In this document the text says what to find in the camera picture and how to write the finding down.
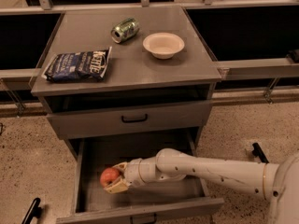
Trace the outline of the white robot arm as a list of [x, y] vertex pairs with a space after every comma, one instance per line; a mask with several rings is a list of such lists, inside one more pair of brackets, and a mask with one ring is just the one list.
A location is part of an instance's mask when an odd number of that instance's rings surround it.
[[156, 156], [106, 168], [100, 183], [109, 193], [148, 183], [196, 176], [224, 187], [255, 194], [270, 202], [267, 224], [299, 224], [299, 154], [281, 164], [197, 158], [173, 148]]

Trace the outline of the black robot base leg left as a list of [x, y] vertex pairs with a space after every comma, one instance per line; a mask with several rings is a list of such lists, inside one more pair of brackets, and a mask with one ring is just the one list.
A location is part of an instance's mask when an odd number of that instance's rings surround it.
[[31, 221], [34, 217], [36, 218], [41, 217], [42, 208], [39, 205], [40, 205], [40, 199], [34, 198], [21, 224], [31, 224]]

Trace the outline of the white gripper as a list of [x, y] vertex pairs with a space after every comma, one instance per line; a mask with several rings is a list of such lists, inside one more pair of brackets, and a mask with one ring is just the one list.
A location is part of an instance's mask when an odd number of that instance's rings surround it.
[[141, 160], [135, 159], [130, 162], [121, 162], [113, 166], [120, 173], [124, 173], [124, 178], [122, 176], [117, 177], [113, 181], [109, 181], [104, 187], [107, 193], [115, 194], [120, 192], [125, 192], [129, 189], [129, 186], [140, 186], [142, 184], [142, 179], [139, 174], [139, 164]]

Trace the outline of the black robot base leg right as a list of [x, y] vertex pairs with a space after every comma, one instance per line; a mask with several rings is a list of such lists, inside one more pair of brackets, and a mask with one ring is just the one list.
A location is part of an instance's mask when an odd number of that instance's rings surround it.
[[269, 160], [266, 158], [260, 145], [258, 143], [253, 143], [252, 146], [253, 146], [252, 155], [254, 157], [258, 157], [261, 162], [268, 163]]

